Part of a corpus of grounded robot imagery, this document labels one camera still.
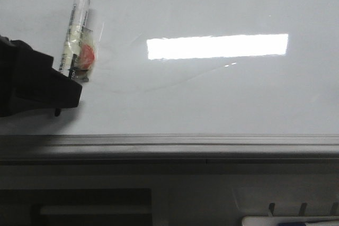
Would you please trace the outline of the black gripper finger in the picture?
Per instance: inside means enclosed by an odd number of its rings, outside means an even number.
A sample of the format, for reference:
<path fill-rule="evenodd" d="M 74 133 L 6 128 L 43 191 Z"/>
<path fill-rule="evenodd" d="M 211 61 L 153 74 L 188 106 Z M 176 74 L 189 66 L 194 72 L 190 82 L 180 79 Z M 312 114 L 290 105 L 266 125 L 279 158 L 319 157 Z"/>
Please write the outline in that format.
<path fill-rule="evenodd" d="M 1 36 L 1 117 L 78 107 L 82 86 L 52 65 L 52 56 Z"/>

